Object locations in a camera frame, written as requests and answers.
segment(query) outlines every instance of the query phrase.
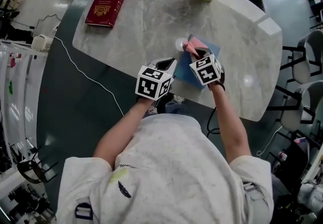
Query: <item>gray floor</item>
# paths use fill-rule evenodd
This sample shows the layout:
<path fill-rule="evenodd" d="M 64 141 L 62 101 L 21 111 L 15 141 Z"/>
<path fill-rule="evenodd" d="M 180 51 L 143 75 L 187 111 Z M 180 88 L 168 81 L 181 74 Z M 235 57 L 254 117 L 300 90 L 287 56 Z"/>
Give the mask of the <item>gray floor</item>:
<path fill-rule="evenodd" d="M 135 79 L 100 63 L 72 46 L 75 28 L 86 5 L 78 1 L 87 0 L 74 0 L 64 15 L 57 37 L 63 40 L 76 64 L 92 79 L 111 90 L 118 100 L 123 102 L 120 104 L 122 110 L 127 111 L 135 103 Z M 284 45 L 297 45 L 297 41 L 309 32 L 311 10 L 307 0 L 264 0 L 264 4 L 267 13 L 283 31 Z M 286 58 L 287 54 L 284 55 L 282 63 Z M 290 69 L 281 71 L 278 85 L 286 87 L 286 80 L 289 78 Z M 293 85 L 289 85 L 288 89 L 294 90 L 295 84 Z M 206 123 L 212 109 L 191 101 L 185 103 L 206 133 Z M 275 92 L 271 103 L 280 105 L 282 95 Z M 279 114 L 266 112 L 257 123 L 243 120 L 253 155 L 258 150 L 263 150 L 275 129 L 280 126 L 275 124 Z M 37 116 L 37 144 L 44 147 L 39 153 L 40 158 L 45 157 L 45 162 L 49 165 L 59 162 L 55 167 L 59 176 L 45 184 L 53 210 L 57 208 L 65 159 L 70 156 L 91 156 L 104 132 L 119 119 L 120 112 L 113 98 L 71 67 L 62 45 L 55 39 L 43 74 Z M 224 153 L 219 135 L 210 135 L 210 140 Z M 282 139 L 277 137 L 267 151 L 279 151 L 284 145 L 281 141 Z"/>

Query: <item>white cable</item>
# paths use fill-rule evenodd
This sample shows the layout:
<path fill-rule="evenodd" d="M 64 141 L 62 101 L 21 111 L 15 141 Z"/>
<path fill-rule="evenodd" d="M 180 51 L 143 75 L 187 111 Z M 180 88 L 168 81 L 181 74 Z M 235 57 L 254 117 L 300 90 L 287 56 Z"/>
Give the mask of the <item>white cable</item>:
<path fill-rule="evenodd" d="M 266 145 L 266 147 L 264 148 L 264 150 L 261 152 L 261 150 L 259 150 L 259 151 L 257 151 L 257 153 L 256 153 L 256 155 L 258 156 L 258 157 L 260 157 L 263 153 L 264 153 L 264 151 L 267 149 L 267 147 L 268 147 L 268 145 L 272 142 L 272 140 L 273 140 L 273 138 L 274 138 L 274 136 L 275 136 L 275 134 L 282 128 L 283 126 L 280 126 L 275 132 L 274 132 L 274 134 L 273 134 L 273 136 L 272 136 L 272 138 L 271 138 L 271 140 L 269 141 L 269 143 Z"/>
<path fill-rule="evenodd" d="M 120 106 L 119 106 L 119 104 L 118 104 L 118 102 L 117 102 L 117 100 L 116 100 L 116 97 L 115 97 L 115 95 L 111 92 L 111 91 L 109 91 L 109 90 L 107 90 L 101 83 L 99 83 L 99 82 L 97 82 L 97 81 L 95 81 L 95 80 L 92 80 L 91 78 L 89 78 L 89 77 L 87 77 L 86 76 L 86 74 L 85 73 L 83 73 L 78 67 L 77 67 L 77 65 L 75 64 L 75 62 L 73 62 L 73 60 L 71 59 L 71 57 L 70 57 L 70 54 L 69 54 L 69 52 L 67 51 L 67 48 L 64 46 L 64 43 L 63 43 L 63 41 L 61 41 L 58 37 L 55 37 L 56 39 L 58 39 L 61 43 L 62 43 L 62 46 L 65 48 L 65 50 L 66 50 L 66 53 L 67 53 L 67 55 L 68 55 L 68 57 L 69 57 L 69 59 L 70 59 L 70 61 L 72 62 L 72 64 L 74 64 L 75 65 L 75 67 L 76 67 L 76 69 L 80 72 L 80 73 L 82 73 L 87 79 L 89 79 L 89 80 L 91 80 L 91 81 L 93 81 L 93 82 L 95 82 L 95 83 L 97 83 L 97 84 L 99 84 L 103 89 L 105 89 L 107 92 L 109 92 L 112 96 L 113 96 L 113 98 L 114 98 L 114 100 L 115 100 L 115 102 L 116 102 L 116 104 L 117 104 L 117 106 L 118 106 L 118 108 L 119 108 L 119 110 L 120 110 L 120 112 L 121 112 L 121 114 L 122 114 L 122 116 L 124 116 L 124 114 L 123 114 L 123 112 L 122 112 L 122 110 L 121 110 L 121 108 L 120 108 Z"/>

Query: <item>table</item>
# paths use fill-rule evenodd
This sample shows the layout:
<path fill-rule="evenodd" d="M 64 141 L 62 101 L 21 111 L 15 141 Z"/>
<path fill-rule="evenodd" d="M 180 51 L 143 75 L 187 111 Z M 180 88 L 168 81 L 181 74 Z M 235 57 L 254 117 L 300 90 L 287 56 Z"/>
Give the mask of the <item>table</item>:
<path fill-rule="evenodd" d="M 163 57 L 179 58 L 179 37 L 193 33 L 220 46 L 225 86 L 238 115 L 259 121 L 272 97 L 282 56 L 280 27 L 248 0 L 125 0 L 113 29 L 80 18 L 73 46 L 130 76 Z M 174 81 L 171 92 L 214 107 L 211 92 Z"/>

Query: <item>gold emblem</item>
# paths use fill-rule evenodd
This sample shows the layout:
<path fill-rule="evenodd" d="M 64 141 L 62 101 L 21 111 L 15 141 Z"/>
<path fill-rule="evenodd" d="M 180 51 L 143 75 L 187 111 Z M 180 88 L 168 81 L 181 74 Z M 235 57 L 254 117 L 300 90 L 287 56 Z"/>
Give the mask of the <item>gold emblem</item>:
<path fill-rule="evenodd" d="M 109 10 L 111 6 L 109 5 L 95 5 L 94 8 L 94 14 L 96 14 L 98 17 L 105 15 Z"/>

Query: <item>white t-shirt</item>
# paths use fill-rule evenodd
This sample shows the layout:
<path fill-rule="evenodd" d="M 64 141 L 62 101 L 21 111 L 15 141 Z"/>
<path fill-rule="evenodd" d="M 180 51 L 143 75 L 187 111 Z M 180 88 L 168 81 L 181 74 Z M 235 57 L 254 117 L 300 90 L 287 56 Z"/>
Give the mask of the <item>white t-shirt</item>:
<path fill-rule="evenodd" d="M 243 182 L 260 188 L 272 214 L 268 162 L 241 156 L 228 165 L 194 118 L 150 116 L 114 171 L 101 158 L 65 161 L 57 220 L 71 223 L 76 200 L 89 197 L 100 223 L 246 223 Z"/>

